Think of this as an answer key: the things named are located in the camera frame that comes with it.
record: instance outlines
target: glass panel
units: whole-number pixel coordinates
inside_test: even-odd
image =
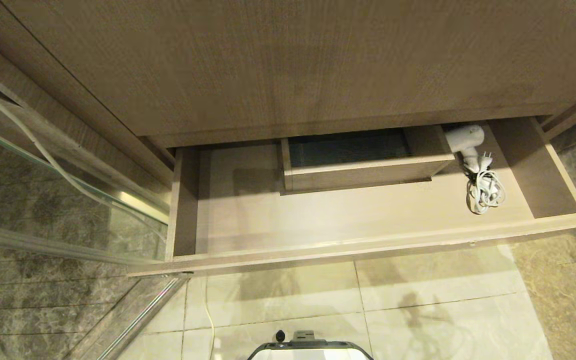
[[[46,162],[6,145],[0,140],[1,229],[105,251],[117,258],[163,260],[165,240],[160,235],[166,233],[167,226],[118,199],[129,194],[73,166],[67,167],[71,175],[107,189],[101,191],[79,180],[90,192],[132,208],[135,216],[92,200]]]
[[[125,271],[0,247],[0,359],[98,358],[170,281]]]

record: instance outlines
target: beige tile floor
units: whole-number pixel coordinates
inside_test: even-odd
[[[208,360],[205,277],[192,278],[122,360]],[[507,246],[210,276],[212,360],[246,360],[297,330],[377,360],[551,360]]]

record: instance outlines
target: power plug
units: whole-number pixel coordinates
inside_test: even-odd
[[[490,164],[492,164],[492,152],[486,155],[484,154],[479,158],[479,171],[486,171],[489,169]]]

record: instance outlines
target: inner drawer compartment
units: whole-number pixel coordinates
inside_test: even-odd
[[[167,259],[193,264],[210,259],[222,266],[229,256],[233,262],[249,256],[263,262],[265,256],[281,258],[288,250],[318,256],[346,245],[372,249],[377,241],[418,248],[451,234],[472,233],[479,239],[514,226],[540,226],[544,219],[576,217],[576,190],[534,118],[479,124],[485,141],[477,150],[492,153],[491,168],[507,194],[503,205],[483,215],[473,214],[467,205],[468,178],[452,153],[448,157],[439,126],[405,129],[411,156],[395,159],[402,162],[400,169],[432,164],[439,170],[448,162],[432,181],[406,182],[402,177],[405,183],[286,196],[286,160],[278,157],[285,141],[178,148]],[[416,143],[413,132],[426,135]],[[407,162],[434,157],[437,161]],[[338,185],[342,187],[339,182],[326,187]],[[316,186],[313,182],[310,189]]]
[[[286,194],[429,180],[455,161],[439,125],[281,139]]]

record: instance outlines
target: open drawer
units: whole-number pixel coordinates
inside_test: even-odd
[[[281,139],[287,194],[430,180],[455,161],[440,125]]]
[[[473,214],[457,161],[431,181],[282,196],[281,144],[178,148],[162,264],[224,273],[444,251],[576,228],[576,189],[534,118],[482,121],[503,205]]]

